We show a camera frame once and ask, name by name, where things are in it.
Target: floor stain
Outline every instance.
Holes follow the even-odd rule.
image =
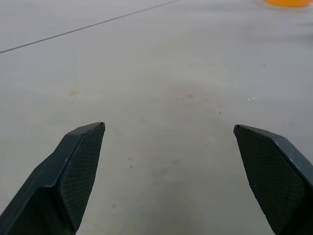
[[[119,137],[123,137],[122,132],[120,132],[117,128],[109,124],[109,127],[112,129],[112,131]]]
[[[70,91],[69,91],[69,94],[70,94],[70,95],[78,94],[78,90],[76,90],[76,89],[70,90]]]
[[[132,158],[128,158],[127,160],[129,161],[130,164],[132,164]]]

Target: floor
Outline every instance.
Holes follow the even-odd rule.
[[[65,133],[104,121],[78,235],[273,234],[232,130],[283,135],[313,162],[313,14],[164,3],[1,1],[0,212]]]

